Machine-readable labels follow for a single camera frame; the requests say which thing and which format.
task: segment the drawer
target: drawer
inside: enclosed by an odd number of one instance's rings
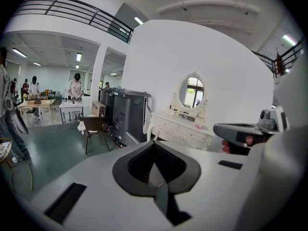
[[[176,132],[178,130],[179,125],[161,118],[155,118],[155,128],[162,129],[166,131]]]
[[[193,140],[199,141],[199,142],[204,142],[207,135],[203,133],[198,133],[194,130],[191,130],[186,127],[180,126],[178,129],[178,134],[182,134],[187,138],[192,138]]]

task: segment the white vanity table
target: white vanity table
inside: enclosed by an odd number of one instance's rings
[[[160,137],[169,142],[180,145],[188,143],[190,147],[207,150],[215,134],[206,127],[207,99],[204,83],[196,72],[185,77],[178,91],[174,93],[169,109],[152,112],[147,141],[150,141],[153,133],[155,134],[154,140]]]

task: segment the chair leg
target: chair leg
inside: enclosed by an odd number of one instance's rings
[[[106,141],[106,139],[105,139],[104,133],[102,133],[102,137],[103,137],[104,140],[105,140],[105,143],[106,143],[106,145],[107,145],[108,151],[110,151],[110,148],[109,148],[109,146],[108,146],[108,144],[107,144],[107,141]]]
[[[88,153],[88,138],[89,138],[89,134],[88,134],[88,132],[87,132],[86,154]]]

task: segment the white table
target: white table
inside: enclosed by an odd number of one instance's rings
[[[54,101],[55,101],[55,99],[41,100],[40,104],[30,104],[29,102],[32,102],[32,101],[24,101],[18,107],[21,109],[21,111],[23,109],[47,107],[48,111],[49,111],[49,116],[50,116],[51,124],[53,124],[52,117],[51,117],[50,106],[53,105]]]
[[[71,114],[79,113],[83,115],[83,107],[84,107],[83,102],[73,103],[71,101],[68,101],[68,102],[61,103],[59,105],[59,108],[60,108],[60,113],[61,113],[62,124],[67,123],[67,122],[72,122]],[[65,119],[65,114],[69,115],[68,120]]]
[[[191,147],[203,151],[207,150],[215,135],[211,130],[199,129],[194,122],[182,119],[178,115],[168,114],[166,111],[152,113],[147,132],[147,141],[150,141],[153,128],[156,132],[154,140],[160,137],[168,142],[180,145],[183,145],[183,140],[185,140]]]

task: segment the wooden chair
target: wooden chair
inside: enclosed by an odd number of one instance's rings
[[[110,151],[110,148],[107,144],[107,141],[103,135],[104,132],[106,132],[108,125],[106,123],[105,117],[93,117],[93,116],[81,116],[79,117],[80,121],[83,121],[86,132],[87,132],[87,143],[86,143],[86,154],[88,153],[88,138],[90,138],[93,134],[102,135],[108,150]]]

